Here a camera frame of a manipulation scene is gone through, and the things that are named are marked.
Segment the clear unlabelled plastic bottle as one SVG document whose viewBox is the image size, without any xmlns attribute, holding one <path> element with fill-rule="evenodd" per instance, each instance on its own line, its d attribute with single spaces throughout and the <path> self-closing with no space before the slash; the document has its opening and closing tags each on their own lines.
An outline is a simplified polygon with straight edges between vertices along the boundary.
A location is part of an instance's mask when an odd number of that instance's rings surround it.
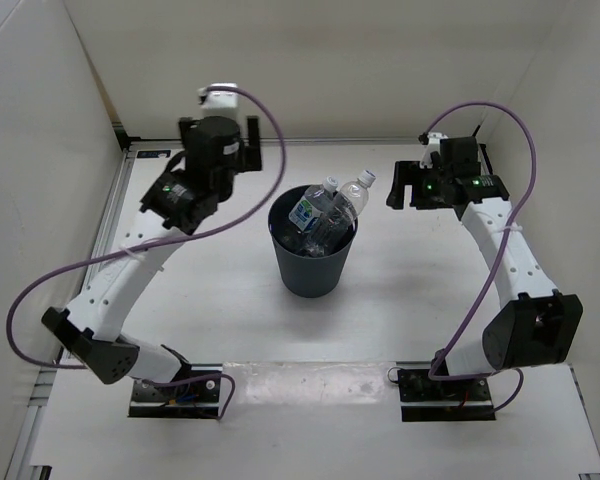
<svg viewBox="0 0 600 480">
<path fill-rule="evenodd" d="M 302 252 L 318 258 L 330 255 L 364 210 L 369 188 L 376 180 L 370 170 L 363 170 L 356 180 L 343 185 L 333 202 L 310 231 Z"/>
</svg>

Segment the clear bottle green label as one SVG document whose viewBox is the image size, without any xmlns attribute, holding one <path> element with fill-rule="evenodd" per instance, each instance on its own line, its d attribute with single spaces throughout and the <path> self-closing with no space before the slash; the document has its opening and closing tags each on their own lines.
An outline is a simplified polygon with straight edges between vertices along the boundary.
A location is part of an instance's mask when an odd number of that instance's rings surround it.
<svg viewBox="0 0 600 480">
<path fill-rule="evenodd" d="M 309 232 L 333 202 L 339 182 L 332 176 L 310 185 L 288 214 L 289 222 L 301 233 Z"/>
</svg>

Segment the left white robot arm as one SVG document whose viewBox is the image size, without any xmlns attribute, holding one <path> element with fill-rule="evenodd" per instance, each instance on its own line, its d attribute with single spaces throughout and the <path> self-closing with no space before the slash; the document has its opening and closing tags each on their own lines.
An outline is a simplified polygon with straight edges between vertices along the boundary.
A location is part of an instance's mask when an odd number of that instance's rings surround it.
<svg viewBox="0 0 600 480">
<path fill-rule="evenodd" d="M 226 117 L 179 122 L 182 151 L 167 163 L 141 199 L 121 245 L 86 289 L 65 307 L 51 307 L 43 325 L 102 383 L 128 376 L 155 383 L 171 400 L 184 397 L 191 377 L 187 360 L 164 345 L 133 339 L 123 325 L 134 304 L 178 249 L 233 192 L 237 174 L 262 168 L 259 120 L 247 129 Z"/>
</svg>

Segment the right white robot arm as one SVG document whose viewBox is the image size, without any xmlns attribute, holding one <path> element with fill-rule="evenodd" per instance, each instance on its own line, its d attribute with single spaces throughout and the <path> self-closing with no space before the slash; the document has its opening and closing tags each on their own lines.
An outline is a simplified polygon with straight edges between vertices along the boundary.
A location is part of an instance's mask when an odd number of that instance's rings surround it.
<svg viewBox="0 0 600 480">
<path fill-rule="evenodd" d="M 451 347 L 435 354 L 430 390 L 450 400 L 465 379 L 564 362 L 583 306 L 577 295 L 561 293 L 540 267 L 512 217 L 504 183 L 483 173 L 476 139 L 426 133 L 420 141 L 423 158 L 396 163 L 386 203 L 394 210 L 453 209 L 483 256 L 500 305 L 478 339 L 459 344 L 454 336 Z"/>
</svg>

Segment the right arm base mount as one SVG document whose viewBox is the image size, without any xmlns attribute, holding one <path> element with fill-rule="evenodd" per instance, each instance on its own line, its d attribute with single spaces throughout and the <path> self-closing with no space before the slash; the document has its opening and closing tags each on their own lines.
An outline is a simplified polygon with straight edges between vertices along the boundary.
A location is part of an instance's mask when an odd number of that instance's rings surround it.
<svg viewBox="0 0 600 480">
<path fill-rule="evenodd" d="M 484 379 L 433 381 L 428 367 L 396 364 L 387 380 L 398 388 L 403 423 L 495 421 L 495 406 Z"/>
</svg>

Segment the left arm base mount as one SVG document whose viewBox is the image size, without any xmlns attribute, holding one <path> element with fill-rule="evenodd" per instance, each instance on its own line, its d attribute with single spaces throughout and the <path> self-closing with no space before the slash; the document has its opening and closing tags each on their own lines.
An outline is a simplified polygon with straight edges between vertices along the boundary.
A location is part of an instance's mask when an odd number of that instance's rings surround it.
<svg viewBox="0 0 600 480">
<path fill-rule="evenodd" d="M 235 386 L 221 364 L 194 364 L 185 375 L 195 381 L 177 387 L 155 387 L 135 380 L 127 416 L 142 419 L 220 420 Z"/>
</svg>

